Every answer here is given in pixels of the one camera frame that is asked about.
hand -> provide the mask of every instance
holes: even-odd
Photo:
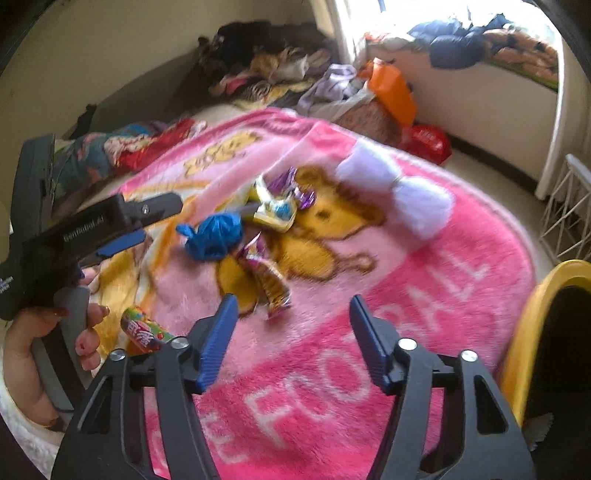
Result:
[[[88,285],[95,276],[95,271],[85,270],[85,277],[80,283]],[[61,308],[33,307],[22,310],[12,321],[4,342],[4,381],[8,392],[29,420],[43,426],[51,426],[59,415],[41,385],[31,344],[34,339],[49,334],[67,314],[67,310]],[[92,370],[100,364],[100,355],[96,351],[100,339],[92,327],[102,322],[108,314],[107,307],[96,303],[88,305],[88,328],[76,339],[76,353],[84,370]]]

white rack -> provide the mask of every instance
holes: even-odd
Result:
[[[591,258],[591,171],[566,155],[542,217],[540,241],[556,263]]]

floor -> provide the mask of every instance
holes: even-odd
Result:
[[[538,281],[543,280],[554,267],[538,240],[544,204],[496,170],[457,150],[454,150],[444,166],[446,170],[478,187],[515,215],[531,237],[535,249],[537,278]]]

screw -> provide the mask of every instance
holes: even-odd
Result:
[[[417,343],[412,338],[401,338],[398,341],[398,346],[402,350],[414,350],[417,347]]]
[[[478,355],[476,354],[476,352],[473,352],[472,350],[464,350],[462,352],[462,358],[466,362],[475,362],[476,360],[478,360]]]
[[[126,357],[126,353],[125,353],[125,350],[123,350],[122,348],[118,348],[117,350],[113,350],[109,354],[109,358],[111,360],[113,360],[114,362],[118,362],[120,360],[123,360],[125,357]]]
[[[170,340],[170,346],[176,350],[182,350],[189,346],[189,341],[185,337],[176,337]]]

fleece blanket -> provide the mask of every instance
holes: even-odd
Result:
[[[392,398],[371,384],[350,329],[354,294],[426,348],[450,355],[470,348],[492,369],[534,286],[531,248],[516,221],[438,167],[381,147],[405,174],[454,196],[449,224],[426,243],[404,228],[389,199],[338,185],[335,167],[357,140],[324,121],[266,109],[185,140],[121,187],[129,199],[172,190],[184,208],[150,229],[149,244],[103,267],[96,300],[112,311],[99,327],[103,354],[121,342],[119,316],[133,302],[185,335],[221,295],[238,297],[242,319],[219,379],[194,399],[225,480],[367,476]],[[256,176],[291,166],[317,202],[287,233],[264,233],[293,299],[269,321],[256,283],[232,257],[193,261],[174,227],[242,204]],[[437,441],[440,407],[434,398],[427,448]],[[145,411],[154,471],[169,478],[151,390]]]

